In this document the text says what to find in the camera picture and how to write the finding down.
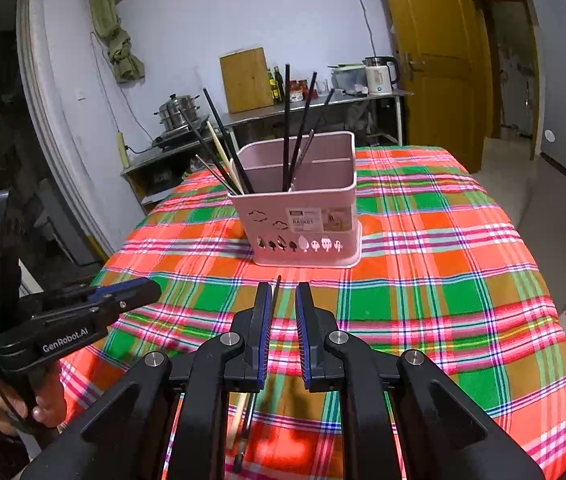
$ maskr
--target pink basket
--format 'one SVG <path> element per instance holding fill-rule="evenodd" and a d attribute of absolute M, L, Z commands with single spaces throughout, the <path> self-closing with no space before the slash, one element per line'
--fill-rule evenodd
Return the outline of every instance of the pink basket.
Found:
<path fill-rule="evenodd" d="M 306 142 L 304 136 L 301 152 Z M 291 160 L 294 139 L 289 148 Z M 255 193 L 230 199 L 252 245 L 254 262 L 274 267 L 359 263 L 362 227 L 355 204 L 354 134 L 316 134 L 290 192 L 281 191 L 282 152 L 283 139 L 274 139 L 249 144 L 237 154 Z"/>

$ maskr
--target metal screw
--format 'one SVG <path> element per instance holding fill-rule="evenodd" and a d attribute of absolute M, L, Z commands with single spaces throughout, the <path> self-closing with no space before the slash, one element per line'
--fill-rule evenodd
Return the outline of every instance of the metal screw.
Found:
<path fill-rule="evenodd" d="M 419 352 L 418 350 L 408 350 L 405 352 L 405 360 L 409 362 L 409 364 L 418 366 L 423 363 L 425 360 L 425 356 L 423 353 Z"/>
<path fill-rule="evenodd" d="M 160 352 L 149 352 L 149 354 L 145 356 L 144 361 L 146 365 L 155 367 L 165 361 L 165 356 Z"/>
<path fill-rule="evenodd" d="M 239 336 L 236 332 L 225 332 L 224 334 L 221 334 L 221 343 L 223 343 L 226 346 L 232 346 L 237 344 L 241 339 L 241 336 Z"/>
<path fill-rule="evenodd" d="M 335 330 L 330 333 L 330 341 L 332 341 L 335 345 L 342 345 L 343 343 L 348 342 L 348 339 L 348 333 L 343 332 L 343 330 Z"/>

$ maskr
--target plaid tablecloth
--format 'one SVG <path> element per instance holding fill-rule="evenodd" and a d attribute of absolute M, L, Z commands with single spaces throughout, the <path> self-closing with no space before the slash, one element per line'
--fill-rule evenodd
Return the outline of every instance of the plaid tablecloth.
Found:
<path fill-rule="evenodd" d="M 441 149 L 358 150 L 357 171 L 363 257 L 353 269 L 259 267 L 225 190 L 206 173 L 178 186 L 96 279 L 149 276 L 163 295 L 64 359 L 68 420 L 146 352 L 189 352 L 228 330 L 259 281 L 281 274 L 242 478 L 343 475 L 337 395 L 308 394 L 300 377 L 301 281 L 343 330 L 374 348 L 424 351 L 557 478 L 566 468 L 566 338 L 510 220 Z M 227 465 L 235 452 L 227 450 Z"/>

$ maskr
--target door handle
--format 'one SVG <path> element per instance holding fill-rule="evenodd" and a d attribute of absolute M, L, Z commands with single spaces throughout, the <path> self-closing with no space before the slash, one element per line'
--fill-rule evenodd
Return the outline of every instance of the door handle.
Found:
<path fill-rule="evenodd" d="M 405 63 L 410 73 L 410 81 L 414 81 L 414 72 L 425 72 L 425 61 L 413 60 L 409 52 L 405 53 Z"/>

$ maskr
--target wooden door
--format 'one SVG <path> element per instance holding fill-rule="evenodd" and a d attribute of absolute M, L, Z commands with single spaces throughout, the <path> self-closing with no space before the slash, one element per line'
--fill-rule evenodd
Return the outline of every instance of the wooden door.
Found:
<path fill-rule="evenodd" d="M 442 146 L 481 168 L 486 67 L 472 0 L 388 0 L 401 60 L 411 144 Z"/>

